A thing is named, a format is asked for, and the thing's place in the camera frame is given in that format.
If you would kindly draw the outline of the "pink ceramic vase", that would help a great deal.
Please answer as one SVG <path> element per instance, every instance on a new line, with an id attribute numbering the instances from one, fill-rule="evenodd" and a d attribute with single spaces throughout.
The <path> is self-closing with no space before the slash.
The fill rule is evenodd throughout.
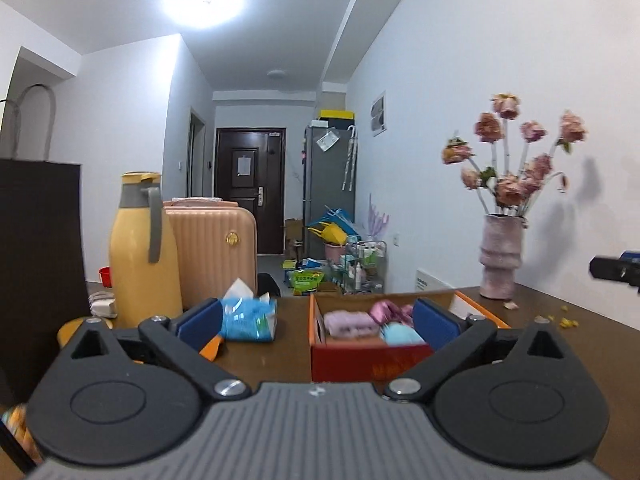
<path id="1" fill-rule="evenodd" d="M 480 294 L 490 300 L 511 300 L 515 273 L 522 264 L 523 220 L 518 217 L 488 214 L 480 243 L 483 276 Z"/>

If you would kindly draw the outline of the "blue tissue pack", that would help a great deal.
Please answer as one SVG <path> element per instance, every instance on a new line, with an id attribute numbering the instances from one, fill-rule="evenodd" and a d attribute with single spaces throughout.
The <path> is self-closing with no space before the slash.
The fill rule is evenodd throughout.
<path id="1" fill-rule="evenodd" d="M 269 294 L 255 297 L 248 285 L 237 278 L 220 300 L 221 336 L 244 342 L 274 341 L 277 330 L 277 300 Z"/>

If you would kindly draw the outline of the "pink satin scrunchie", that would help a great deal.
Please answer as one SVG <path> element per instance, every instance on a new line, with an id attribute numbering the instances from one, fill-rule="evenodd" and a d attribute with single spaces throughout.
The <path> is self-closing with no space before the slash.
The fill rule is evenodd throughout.
<path id="1" fill-rule="evenodd" d="M 375 323 L 379 326 L 387 325 L 390 323 L 399 323 L 405 326 L 413 326 L 413 306 L 411 304 L 404 304 L 398 306 L 393 301 L 383 299 L 377 301 L 369 310 L 369 315 L 375 320 Z"/>

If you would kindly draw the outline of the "yellow blue bags pile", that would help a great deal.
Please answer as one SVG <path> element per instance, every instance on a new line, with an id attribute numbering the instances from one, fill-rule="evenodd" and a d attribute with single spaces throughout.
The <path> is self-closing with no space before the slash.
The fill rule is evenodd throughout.
<path id="1" fill-rule="evenodd" d="M 336 246 L 345 246 L 349 242 L 361 240 L 354 222 L 343 208 L 328 208 L 320 219 L 307 226 L 307 231 L 321 238 L 326 244 Z"/>

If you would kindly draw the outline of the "ceiling lamp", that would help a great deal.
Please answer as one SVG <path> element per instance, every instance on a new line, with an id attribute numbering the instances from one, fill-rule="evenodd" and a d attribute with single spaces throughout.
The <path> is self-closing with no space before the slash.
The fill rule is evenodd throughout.
<path id="1" fill-rule="evenodd" d="M 238 18 L 246 9 L 247 0 L 160 0 L 158 6 L 176 26 L 206 30 Z"/>

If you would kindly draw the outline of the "dried pink roses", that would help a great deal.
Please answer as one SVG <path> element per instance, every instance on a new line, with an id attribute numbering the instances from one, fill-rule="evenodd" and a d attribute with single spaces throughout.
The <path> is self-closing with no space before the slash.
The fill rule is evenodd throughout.
<path id="1" fill-rule="evenodd" d="M 556 133 L 536 120 L 518 125 L 522 140 L 521 153 L 511 154 L 511 125 L 521 117 L 521 99 L 511 92 L 494 94 L 490 110 L 480 113 L 474 124 L 476 140 L 489 146 L 490 161 L 481 165 L 468 141 L 455 133 L 440 152 L 446 166 L 459 165 L 460 178 L 466 190 L 475 193 L 485 214 L 526 220 L 542 190 L 551 182 L 558 191 L 568 190 L 570 181 L 564 172 L 554 168 L 559 152 L 573 153 L 576 144 L 585 142 L 585 121 L 571 110 L 564 110 Z"/>

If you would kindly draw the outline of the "yellow thermos jug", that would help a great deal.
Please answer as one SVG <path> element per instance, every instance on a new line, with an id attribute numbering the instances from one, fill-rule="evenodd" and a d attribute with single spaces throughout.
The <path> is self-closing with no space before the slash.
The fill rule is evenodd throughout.
<path id="1" fill-rule="evenodd" d="M 182 315 L 177 244 L 157 172 L 122 176 L 110 268 L 120 327 L 134 328 L 154 315 Z"/>

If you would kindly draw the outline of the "yellow box on fridge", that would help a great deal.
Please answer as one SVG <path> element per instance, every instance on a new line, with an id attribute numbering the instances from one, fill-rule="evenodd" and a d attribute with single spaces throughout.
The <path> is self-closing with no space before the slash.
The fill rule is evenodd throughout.
<path id="1" fill-rule="evenodd" d="M 355 113 L 350 110 L 327 110 L 326 108 L 322 108 L 322 110 L 319 110 L 318 118 L 321 120 L 354 120 Z"/>

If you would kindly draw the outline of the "dark brown door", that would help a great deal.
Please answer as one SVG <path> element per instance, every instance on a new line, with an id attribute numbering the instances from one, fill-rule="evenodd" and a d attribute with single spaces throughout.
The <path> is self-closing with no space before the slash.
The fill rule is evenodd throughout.
<path id="1" fill-rule="evenodd" d="M 283 252 L 285 136 L 285 128 L 216 130 L 215 195 L 254 216 L 261 255 Z"/>

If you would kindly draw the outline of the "black paper bag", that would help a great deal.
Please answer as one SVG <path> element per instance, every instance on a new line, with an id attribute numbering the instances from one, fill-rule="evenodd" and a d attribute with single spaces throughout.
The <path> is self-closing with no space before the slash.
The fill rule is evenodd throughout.
<path id="1" fill-rule="evenodd" d="M 58 355 L 58 330 L 89 312 L 81 166 L 1 161 L 1 404 L 28 401 Z"/>

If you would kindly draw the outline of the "grey refrigerator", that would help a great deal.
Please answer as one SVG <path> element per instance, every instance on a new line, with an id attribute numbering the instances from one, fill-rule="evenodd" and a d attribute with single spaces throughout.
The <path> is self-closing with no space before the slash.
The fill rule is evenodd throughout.
<path id="1" fill-rule="evenodd" d="M 323 151 L 318 141 L 328 132 L 327 128 L 307 127 L 304 144 L 304 256 L 324 258 L 323 240 L 307 230 L 320 220 L 329 209 L 343 209 L 350 220 L 355 217 L 355 190 L 347 186 L 342 190 L 347 162 L 350 132 L 337 130 L 337 141 Z"/>

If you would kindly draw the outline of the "pink towel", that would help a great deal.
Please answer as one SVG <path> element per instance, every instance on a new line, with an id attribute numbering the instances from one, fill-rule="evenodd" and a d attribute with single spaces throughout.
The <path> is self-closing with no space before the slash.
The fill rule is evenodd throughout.
<path id="1" fill-rule="evenodd" d="M 323 317 L 324 328 L 336 339 L 376 336 L 380 326 L 368 312 L 332 311 Z"/>

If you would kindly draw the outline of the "green snack bag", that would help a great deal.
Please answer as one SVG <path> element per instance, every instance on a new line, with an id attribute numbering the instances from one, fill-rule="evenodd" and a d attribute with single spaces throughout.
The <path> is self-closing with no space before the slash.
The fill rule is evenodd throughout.
<path id="1" fill-rule="evenodd" d="M 317 269 L 299 269 L 290 273 L 290 285 L 294 296 L 306 296 L 318 289 L 324 273 Z"/>

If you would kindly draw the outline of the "red cardboard box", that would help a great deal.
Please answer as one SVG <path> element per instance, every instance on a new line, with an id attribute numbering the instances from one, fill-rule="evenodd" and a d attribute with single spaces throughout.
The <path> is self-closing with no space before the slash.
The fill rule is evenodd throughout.
<path id="1" fill-rule="evenodd" d="M 470 315 L 508 324 L 457 290 L 390 295 L 313 294 L 311 379 L 388 382 L 466 330 Z"/>

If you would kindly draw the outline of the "yellow petal crumbs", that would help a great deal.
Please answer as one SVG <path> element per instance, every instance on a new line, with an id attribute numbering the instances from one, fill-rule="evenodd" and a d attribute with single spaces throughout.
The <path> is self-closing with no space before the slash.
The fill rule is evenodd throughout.
<path id="1" fill-rule="evenodd" d="M 563 330 L 570 330 L 571 328 L 577 328 L 579 322 L 574 318 L 570 318 L 570 307 L 567 304 L 562 304 L 558 313 L 551 313 L 546 316 L 546 319 L 550 323 L 555 323 L 559 328 Z"/>

